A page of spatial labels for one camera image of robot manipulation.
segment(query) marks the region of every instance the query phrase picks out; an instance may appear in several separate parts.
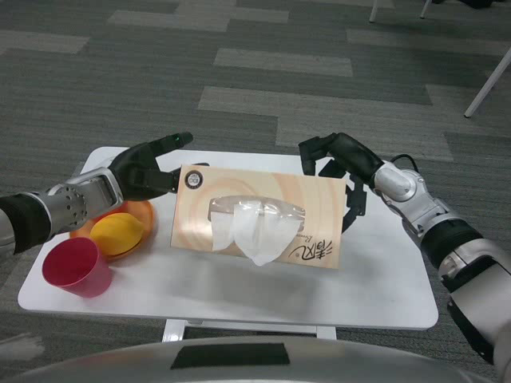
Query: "white table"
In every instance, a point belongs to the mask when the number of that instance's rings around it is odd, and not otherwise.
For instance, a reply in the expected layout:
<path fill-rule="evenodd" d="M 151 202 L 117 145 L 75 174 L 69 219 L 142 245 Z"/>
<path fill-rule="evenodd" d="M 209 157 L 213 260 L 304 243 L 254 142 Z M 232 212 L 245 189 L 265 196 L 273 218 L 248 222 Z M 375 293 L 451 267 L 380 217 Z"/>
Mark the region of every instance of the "white table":
<path fill-rule="evenodd" d="M 87 172 L 124 148 L 91 153 Z M 301 174 L 298 156 L 180 150 L 160 157 L 162 170 L 182 164 Z M 320 169 L 327 160 L 319 161 Z M 170 247 L 176 196 L 152 200 L 156 235 L 137 253 L 111 264 L 113 282 L 99 297 L 86 299 L 45 282 L 45 244 L 18 296 L 26 310 L 70 314 L 171 318 L 164 340 L 181 339 L 184 326 L 316 333 L 335 338 L 334 326 L 425 330 L 438 320 L 422 257 L 400 218 L 375 195 L 367 195 L 366 216 L 343 235 L 340 270 L 270 263 L 197 253 Z"/>

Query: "white tissue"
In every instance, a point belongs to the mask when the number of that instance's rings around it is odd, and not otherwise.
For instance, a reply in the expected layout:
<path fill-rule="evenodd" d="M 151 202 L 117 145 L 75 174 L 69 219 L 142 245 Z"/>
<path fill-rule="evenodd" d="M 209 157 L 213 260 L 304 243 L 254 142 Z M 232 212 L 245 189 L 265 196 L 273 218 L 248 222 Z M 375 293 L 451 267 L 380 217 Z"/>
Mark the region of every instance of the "white tissue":
<path fill-rule="evenodd" d="M 293 241 L 300 221 L 277 214 L 260 215 L 260 201 L 234 206 L 234 214 L 212 212 L 213 251 L 232 242 L 257 266 L 277 259 Z"/>

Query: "plastic cup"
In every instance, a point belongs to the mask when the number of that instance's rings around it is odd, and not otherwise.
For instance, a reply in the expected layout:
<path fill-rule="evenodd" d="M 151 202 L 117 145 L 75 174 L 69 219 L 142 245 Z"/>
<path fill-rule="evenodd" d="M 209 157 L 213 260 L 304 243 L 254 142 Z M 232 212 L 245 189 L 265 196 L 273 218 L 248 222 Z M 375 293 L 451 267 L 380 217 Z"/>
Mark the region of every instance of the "plastic cup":
<path fill-rule="evenodd" d="M 54 247 L 42 264 L 42 276 L 50 285 L 84 298 L 102 294 L 112 282 L 112 272 L 96 243 L 84 237 Z"/>

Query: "orange plate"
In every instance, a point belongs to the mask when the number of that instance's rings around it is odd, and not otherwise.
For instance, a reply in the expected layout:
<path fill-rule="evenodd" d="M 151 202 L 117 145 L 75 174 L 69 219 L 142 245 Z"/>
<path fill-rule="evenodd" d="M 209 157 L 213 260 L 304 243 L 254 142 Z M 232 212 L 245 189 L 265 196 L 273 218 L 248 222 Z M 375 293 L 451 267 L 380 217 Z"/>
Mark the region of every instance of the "orange plate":
<path fill-rule="evenodd" d="M 149 201 L 142 201 L 142 202 L 133 202 L 133 201 L 126 201 L 122 204 L 121 207 L 118 209 L 115 209 L 111 211 L 109 214 L 114 213 L 129 213 L 133 215 L 135 218 L 137 218 L 139 221 L 142 222 L 144 225 L 144 232 L 142 233 L 142 238 L 137 245 L 128 251 L 125 251 L 124 253 L 120 253 L 118 255 L 107 257 L 105 256 L 106 262 L 112 262 L 117 261 L 118 259 L 124 258 L 126 255 L 130 255 L 133 253 L 136 249 L 138 249 L 142 243 L 145 242 L 145 240 L 149 237 L 151 234 L 151 231 L 153 230 L 154 225 L 154 210 L 153 206 Z M 101 218 L 104 218 L 107 215 L 103 215 L 101 217 L 98 217 L 96 219 L 90 219 L 85 223 L 83 227 L 76 231 L 72 231 L 69 233 L 69 237 L 76 238 L 76 237 L 86 237 L 90 238 L 90 231 L 93 229 L 94 224 L 99 221 Z"/>

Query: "robotic hand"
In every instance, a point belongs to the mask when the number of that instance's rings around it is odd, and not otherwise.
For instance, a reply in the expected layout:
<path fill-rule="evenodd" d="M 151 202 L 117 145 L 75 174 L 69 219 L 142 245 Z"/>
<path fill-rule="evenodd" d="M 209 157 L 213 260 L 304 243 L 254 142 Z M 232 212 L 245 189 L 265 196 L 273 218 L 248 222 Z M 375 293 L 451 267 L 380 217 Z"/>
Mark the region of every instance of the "robotic hand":
<path fill-rule="evenodd" d="M 161 172 L 156 158 L 192 142 L 184 132 L 138 144 L 107 168 L 97 168 L 40 192 L 0 198 L 0 255 L 25 251 L 55 235 L 77 230 L 88 219 L 124 201 L 176 192 L 180 168 Z"/>
<path fill-rule="evenodd" d="M 401 170 L 343 133 L 311 138 L 299 149 L 304 174 L 313 176 L 315 161 L 330 154 L 401 216 L 450 292 L 448 311 L 469 344 L 511 379 L 511 257 L 434 198 L 413 160 L 415 170 Z"/>

